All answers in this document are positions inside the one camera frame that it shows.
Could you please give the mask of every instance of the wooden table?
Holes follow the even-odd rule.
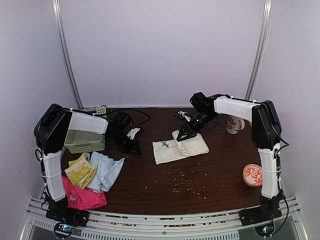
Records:
[[[194,115],[196,112],[193,108],[139,110],[151,116],[142,126],[144,133],[139,136],[142,156],[124,154],[114,143],[106,145],[103,154],[115,160],[125,158],[125,162],[115,184],[105,193],[108,204],[96,211],[175,215],[219,212],[259,204],[261,188],[249,187],[242,179],[246,165],[261,165],[248,122],[244,130],[232,135],[226,131],[228,116],[220,115],[220,124],[202,133],[209,153],[156,165],[152,142],[170,140],[172,132],[180,129],[181,122],[173,117],[174,112],[184,110]],[[137,112],[128,113],[135,124],[146,118]],[[68,161],[79,156],[66,150],[61,163],[63,169],[68,167]]]

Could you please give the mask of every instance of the mug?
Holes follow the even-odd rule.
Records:
[[[230,116],[226,124],[226,131],[230,134],[237,134],[239,130],[245,128],[245,121],[236,116]]]

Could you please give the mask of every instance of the light blue towel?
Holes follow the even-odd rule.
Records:
[[[90,164],[92,167],[97,166],[98,170],[86,187],[95,193],[108,192],[115,183],[124,162],[124,158],[114,161],[112,158],[94,151],[91,155]]]

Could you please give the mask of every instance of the towel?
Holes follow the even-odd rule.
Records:
[[[109,192],[117,180],[124,162],[124,158],[114,161],[112,158],[94,151],[91,155],[90,164],[97,166],[98,170],[92,181],[87,185],[87,188],[95,193],[100,191]]]
[[[73,186],[85,189],[85,187],[94,178],[97,172],[97,167],[90,165],[87,161],[89,158],[90,154],[88,152],[84,152],[77,160],[69,161],[69,168],[65,170],[65,173]]]
[[[107,204],[105,193],[94,193],[90,189],[73,186],[67,177],[62,177],[63,187],[68,199],[68,207],[78,210],[90,210]]]
[[[201,134],[198,133],[195,137],[183,141],[177,141],[178,135],[179,130],[176,130],[172,133],[173,140],[152,143],[154,159],[157,165],[209,152],[209,148]]]

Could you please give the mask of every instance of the red and white bowl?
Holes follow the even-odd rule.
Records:
[[[243,181],[250,187],[259,187],[263,184],[262,168],[256,164],[249,164],[243,169]]]

